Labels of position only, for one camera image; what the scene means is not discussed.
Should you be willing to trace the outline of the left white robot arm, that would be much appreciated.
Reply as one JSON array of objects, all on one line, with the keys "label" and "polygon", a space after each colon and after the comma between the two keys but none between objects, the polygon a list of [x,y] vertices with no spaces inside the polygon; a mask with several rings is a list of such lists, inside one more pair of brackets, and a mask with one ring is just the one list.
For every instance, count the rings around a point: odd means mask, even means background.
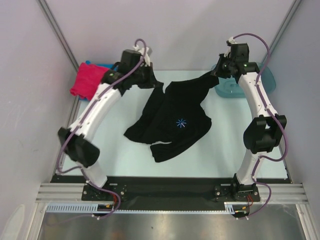
[{"label": "left white robot arm", "polygon": [[92,140],[107,113],[132,86],[140,89],[159,86],[150,52],[148,46],[124,50],[121,60],[103,75],[82,114],[68,128],[61,127],[58,130],[61,144],[58,156],[66,154],[75,162],[75,168],[82,170],[85,179],[94,185],[93,194],[100,200],[110,196],[111,188],[105,184],[108,178],[98,160],[100,150]]}]

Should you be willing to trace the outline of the black t shirt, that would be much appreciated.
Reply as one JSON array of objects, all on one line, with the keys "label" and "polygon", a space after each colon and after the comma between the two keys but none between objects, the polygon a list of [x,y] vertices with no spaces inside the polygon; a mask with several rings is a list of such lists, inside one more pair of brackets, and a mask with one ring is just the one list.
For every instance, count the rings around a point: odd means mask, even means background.
[{"label": "black t shirt", "polygon": [[212,120],[201,103],[218,84],[218,77],[207,72],[194,79],[172,81],[166,88],[156,87],[141,117],[124,136],[148,144],[157,163],[180,155],[210,130]]}]

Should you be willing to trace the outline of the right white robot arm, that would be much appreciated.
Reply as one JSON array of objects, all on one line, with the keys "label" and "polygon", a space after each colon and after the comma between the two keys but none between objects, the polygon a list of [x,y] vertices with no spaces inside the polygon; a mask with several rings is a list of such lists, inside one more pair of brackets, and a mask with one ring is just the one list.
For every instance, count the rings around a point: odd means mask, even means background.
[{"label": "right white robot arm", "polygon": [[278,114],[269,101],[260,68],[256,62],[249,61],[249,46],[233,40],[226,44],[228,50],[219,55],[213,73],[219,78],[235,79],[244,92],[252,117],[243,133],[245,155],[230,187],[231,196],[242,201],[255,190],[256,172],[262,161],[280,144],[287,119]]}]

